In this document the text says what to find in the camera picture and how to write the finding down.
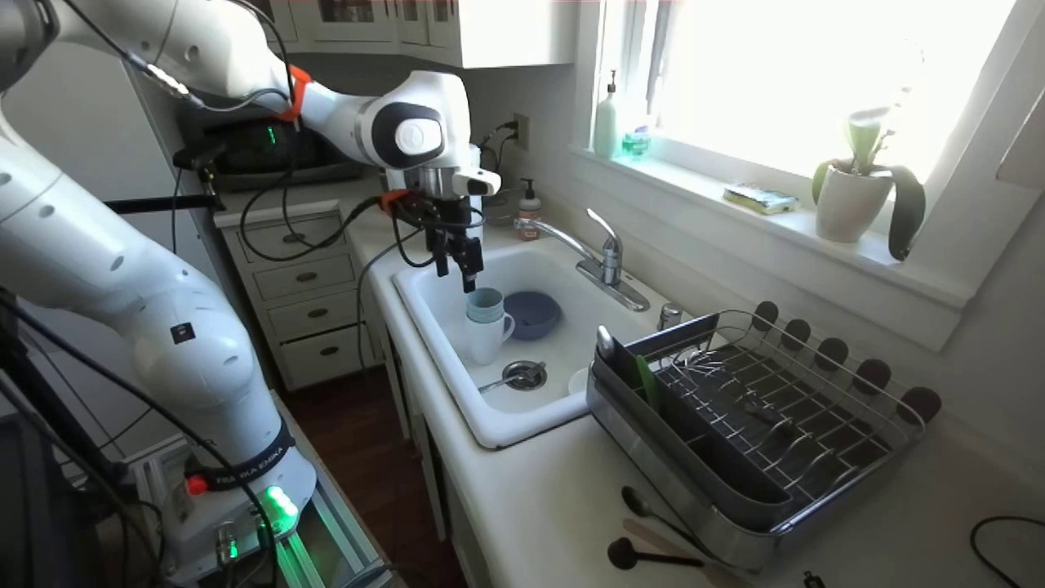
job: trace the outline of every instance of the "cup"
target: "cup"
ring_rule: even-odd
[[[495,287],[477,287],[468,292],[462,315],[468,356],[477,367],[492,363],[501,347],[516,332],[516,315],[504,309],[504,292]]]

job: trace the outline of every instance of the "kitchen sink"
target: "kitchen sink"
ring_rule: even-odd
[[[394,275],[394,291],[431,353],[453,404],[460,408],[469,435],[484,446],[508,446],[550,427],[558,427],[588,411],[588,367],[593,353],[593,329],[606,325],[618,338],[640,338],[655,329],[663,297],[646,292],[649,309],[637,312],[574,272],[579,253],[555,238],[540,242],[486,242],[486,267],[477,287],[504,292],[542,291],[560,308],[560,320],[542,338],[508,338],[486,367],[473,367],[462,347],[462,303],[460,275],[444,276],[433,267],[406,267]],[[545,383],[537,387],[491,384],[516,360],[545,367]]]

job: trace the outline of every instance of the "dish rack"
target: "dish rack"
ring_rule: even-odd
[[[871,490],[939,408],[928,387],[896,398],[885,363],[850,368],[838,338],[773,320],[761,303],[627,347],[602,329],[588,378],[599,425],[697,541],[743,571]]]

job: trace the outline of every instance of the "drawer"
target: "drawer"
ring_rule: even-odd
[[[285,221],[247,221],[244,236],[251,238],[251,248],[257,248],[261,253],[289,257],[289,253],[308,251],[305,242],[322,242],[326,236],[332,236],[339,228],[339,218],[337,216],[301,216],[301,218],[289,218],[289,226],[295,226],[295,236],[301,236],[301,238],[295,238]],[[244,246],[244,236],[237,228],[228,228],[225,242],[236,246],[247,265],[282,265],[282,261],[269,261],[269,257],[255,253]],[[347,253],[342,238],[337,238],[330,248],[317,248],[305,257],[326,257],[326,253]]]
[[[332,287],[310,299],[295,299],[282,308],[269,308],[269,324],[274,329],[274,338],[301,338],[310,332],[326,332],[337,325],[349,325],[355,315],[355,291],[353,287]]]
[[[308,335],[298,341],[279,347],[282,371],[286,387],[308,387],[326,378],[349,374],[360,367],[355,338],[367,347],[360,325]]]
[[[255,272],[251,276],[261,299],[310,297],[332,284],[342,284],[347,291],[355,287],[353,265],[347,257],[308,257]]]

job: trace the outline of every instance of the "floor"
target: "floor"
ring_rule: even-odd
[[[402,439],[385,368],[286,398],[326,470],[410,588],[462,588],[451,541],[436,541],[421,457]]]

